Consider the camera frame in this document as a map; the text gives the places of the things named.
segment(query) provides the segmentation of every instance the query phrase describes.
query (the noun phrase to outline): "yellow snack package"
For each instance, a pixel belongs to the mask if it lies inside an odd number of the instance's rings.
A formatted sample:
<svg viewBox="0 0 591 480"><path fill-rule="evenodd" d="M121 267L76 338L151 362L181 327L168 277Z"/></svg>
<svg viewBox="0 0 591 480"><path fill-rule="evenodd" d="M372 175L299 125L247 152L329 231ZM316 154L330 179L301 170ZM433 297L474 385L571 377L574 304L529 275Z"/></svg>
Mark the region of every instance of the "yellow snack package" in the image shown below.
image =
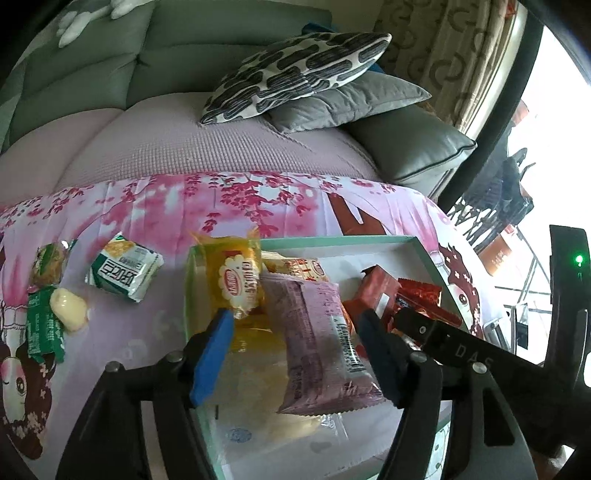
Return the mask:
<svg viewBox="0 0 591 480"><path fill-rule="evenodd" d="M229 309L237 327L256 327L249 319L262 303L259 274L262 268L261 240L258 230L247 238L225 236L212 238L193 234L206 270L211 316L220 309Z"/></svg>
<svg viewBox="0 0 591 480"><path fill-rule="evenodd" d="M271 253L264 252L263 255L263 262L271 273L283 273L303 280L329 280L316 258L273 258Z"/></svg>

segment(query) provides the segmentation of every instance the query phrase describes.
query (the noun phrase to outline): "blue gripper pad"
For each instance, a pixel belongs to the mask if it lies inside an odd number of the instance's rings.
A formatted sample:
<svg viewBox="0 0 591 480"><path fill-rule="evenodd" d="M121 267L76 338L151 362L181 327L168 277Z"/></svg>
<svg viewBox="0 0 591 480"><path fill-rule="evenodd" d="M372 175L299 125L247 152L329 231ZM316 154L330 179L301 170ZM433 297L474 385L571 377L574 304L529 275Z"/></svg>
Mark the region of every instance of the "blue gripper pad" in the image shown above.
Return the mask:
<svg viewBox="0 0 591 480"><path fill-rule="evenodd" d="M211 333L193 371L193 388L189 398L195 407L201 405L213 393L217 376L234 336L232 312L224 310L218 314L221 315L221 318Z"/></svg>

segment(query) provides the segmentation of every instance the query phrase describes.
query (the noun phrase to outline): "black and white patterned pillow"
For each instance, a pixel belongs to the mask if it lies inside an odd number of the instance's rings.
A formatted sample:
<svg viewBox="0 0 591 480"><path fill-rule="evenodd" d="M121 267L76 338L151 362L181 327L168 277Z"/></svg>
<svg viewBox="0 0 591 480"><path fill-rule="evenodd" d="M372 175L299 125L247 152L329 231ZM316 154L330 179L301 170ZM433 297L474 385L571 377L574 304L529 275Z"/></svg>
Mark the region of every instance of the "black and white patterned pillow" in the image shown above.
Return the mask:
<svg viewBox="0 0 591 480"><path fill-rule="evenodd" d="M355 80L392 40L387 33L311 33L274 43L226 75L207 101L202 124L250 118Z"/></svg>

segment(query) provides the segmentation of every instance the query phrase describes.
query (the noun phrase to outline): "teal fabric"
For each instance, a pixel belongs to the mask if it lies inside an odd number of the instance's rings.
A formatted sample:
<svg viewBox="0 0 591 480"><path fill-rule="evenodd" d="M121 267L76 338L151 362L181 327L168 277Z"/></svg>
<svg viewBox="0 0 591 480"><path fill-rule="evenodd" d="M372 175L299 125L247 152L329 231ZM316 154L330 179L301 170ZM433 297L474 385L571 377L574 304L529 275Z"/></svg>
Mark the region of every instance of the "teal fabric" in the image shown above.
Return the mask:
<svg viewBox="0 0 591 480"><path fill-rule="evenodd" d="M10 122L0 144L71 113L210 92L261 46L331 21L326 10L263 0L158 0L99 18L70 45L58 48L56 37L11 72L0 90L0 130Z"/></svg>
<svg viewBox="0 0 591 480"><path fill-rule="evenodd" d="M442 175L461 165L476 142L416 105L344 126L373 157L381 177L402 186L423 174Z"/></svg>

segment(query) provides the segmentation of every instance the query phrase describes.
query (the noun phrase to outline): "bed sheet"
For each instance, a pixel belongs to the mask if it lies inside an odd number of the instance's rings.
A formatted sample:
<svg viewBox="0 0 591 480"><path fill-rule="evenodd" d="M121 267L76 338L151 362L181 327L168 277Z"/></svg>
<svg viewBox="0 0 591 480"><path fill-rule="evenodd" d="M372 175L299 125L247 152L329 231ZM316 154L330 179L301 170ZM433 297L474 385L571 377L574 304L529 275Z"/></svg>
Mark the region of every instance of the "bed sheet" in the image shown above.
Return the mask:
<svg viewBox="0 0 591 480"><path fill-rule="evenodd" d="M104 366L135 368L184 345L183 280L191 231L263 237L418 237L474 335L504 314L479 258L422 194L347 177L269 173L159 175L64 189L0 210L0 421L40 480L54 478L72 427ZM140 304L83 284L117 232L164 255ZM36 249L80 238L68 282L90 298L88 327L67 335L66 360L27 357L27 281Z"/></svg>

